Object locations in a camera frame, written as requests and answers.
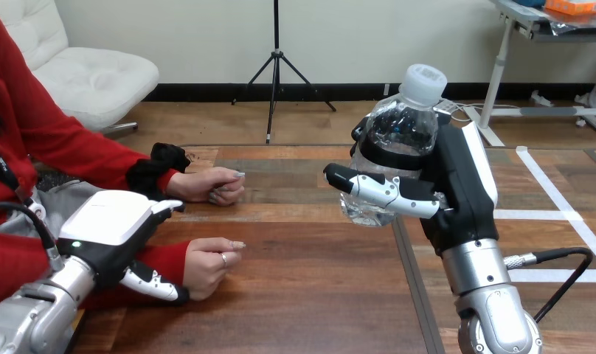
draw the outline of plastic water bottle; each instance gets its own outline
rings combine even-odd
[[[380,101],[370,113],[350,168],[384,173],[390,181],[395,176],[419,178],[419,170],[398,170],[371,162],[361,154],[361,143],[369,139],[384,150],[407,156],[430,154],[438,129],[433,107],[439,103],[446,84],[446,76],[439,70],[423,64],[410,66],[400,93]],[[359,225],[385,226],[396,218],[395,213],[346,193],[342,193],[341,204],[343,213]]]

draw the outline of lanyard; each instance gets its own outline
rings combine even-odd
[[[7,163],[3,160],[0,154],[0,182],[5,184],[9,187],[17,196],[18,199],[24,206],[28,207],[35,215],[38,216],[41,220],[46,218],[46,210],[44,206],[39,203],[36,203],[32,198],[28,196],[28,194],[24,191],[18,179],[15,177],[13,171],[7,166]]]

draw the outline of fingernail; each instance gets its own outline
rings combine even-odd
[[[244,249],[246,248],[246,244],[240,241],[231,241],[231,247],[233,249]]]

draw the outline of bottle cap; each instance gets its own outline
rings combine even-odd
[[[425,106],[439,103],[448,80],[446,76],[432,66],[411,65],[406,70],[400,93],[407,99]]]

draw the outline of wooden table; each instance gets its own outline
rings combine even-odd
[[[151,243],[248,245],[207,301],[90,313],[73,353],[426,353],[392,227],[355,226],[324,166],[348,147],[205,147],[189,171],[246,172],[242,204],[189,205]]]
[[[189,205],[151,242],[226,236],[248,244],[243,262],[204,302],[88,313],[73,353],[460,353],[454,299],[419,222],[404,219],[395,235],[392,227],[354,226],[340,213],[339,194],[321,172],[329,162],[348,163],[348,149],[188,148],[190,172],[211,166],[246,172],[246,196],[225,209]],[[531,155],[596,234],[593,160],[581,150]],[[489,149],[488,157],[498,208],[557,210],[514,150]],[[584,246],[566,221],[496,224],[505,255]],[[578,261],[544,267],[573,268]],[[535,312],[559,284],[517,286],[524,307]],[[575,285],[541,330],[544,353],[596,353],[596,284]]]

